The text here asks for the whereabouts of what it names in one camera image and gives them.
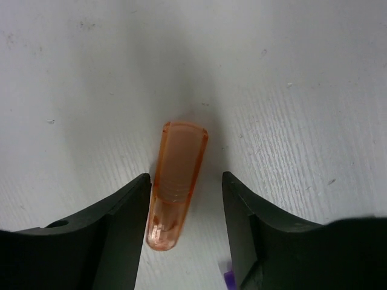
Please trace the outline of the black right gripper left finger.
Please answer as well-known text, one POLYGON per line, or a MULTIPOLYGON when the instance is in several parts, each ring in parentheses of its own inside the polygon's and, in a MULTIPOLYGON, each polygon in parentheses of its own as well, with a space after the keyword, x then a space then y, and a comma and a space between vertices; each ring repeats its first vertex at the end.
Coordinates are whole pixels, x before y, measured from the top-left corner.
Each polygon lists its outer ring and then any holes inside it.
POLYGON ((44 228, 1 231, 2 289, 134 289, 151 179, 44 228))

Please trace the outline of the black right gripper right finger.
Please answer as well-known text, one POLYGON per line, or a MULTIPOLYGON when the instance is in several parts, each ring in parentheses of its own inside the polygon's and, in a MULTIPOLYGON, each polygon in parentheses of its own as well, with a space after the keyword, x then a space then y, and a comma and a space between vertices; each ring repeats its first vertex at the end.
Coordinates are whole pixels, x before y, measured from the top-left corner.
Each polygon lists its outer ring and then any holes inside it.
POLYGON ((385 289, 386 219, 317 224, 258 196, 230 172, 222 193, 238 289, 385 289))

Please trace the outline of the black purple highlighter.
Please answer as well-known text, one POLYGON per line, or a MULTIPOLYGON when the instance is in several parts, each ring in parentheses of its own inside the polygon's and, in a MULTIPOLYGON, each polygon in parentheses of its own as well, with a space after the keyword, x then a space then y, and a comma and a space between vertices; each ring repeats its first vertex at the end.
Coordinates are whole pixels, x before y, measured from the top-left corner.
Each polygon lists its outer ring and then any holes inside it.
POLYGON ((224 282, 228 290, 237 290, 235 274, 233 272, 232 262, 229 261, 220 261, 218 263, 219 269, 223 275, 224 282))

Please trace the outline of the orange highlighter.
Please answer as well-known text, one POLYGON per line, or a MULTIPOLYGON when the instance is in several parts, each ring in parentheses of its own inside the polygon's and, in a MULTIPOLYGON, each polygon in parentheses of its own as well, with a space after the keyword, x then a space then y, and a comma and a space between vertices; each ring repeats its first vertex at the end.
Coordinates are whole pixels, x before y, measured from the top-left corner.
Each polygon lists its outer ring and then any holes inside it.
POLYGON ((193 123, 163 126, 146 230, 153 250, 168 251, 180 238, 208 139, 207 130, 193 123))

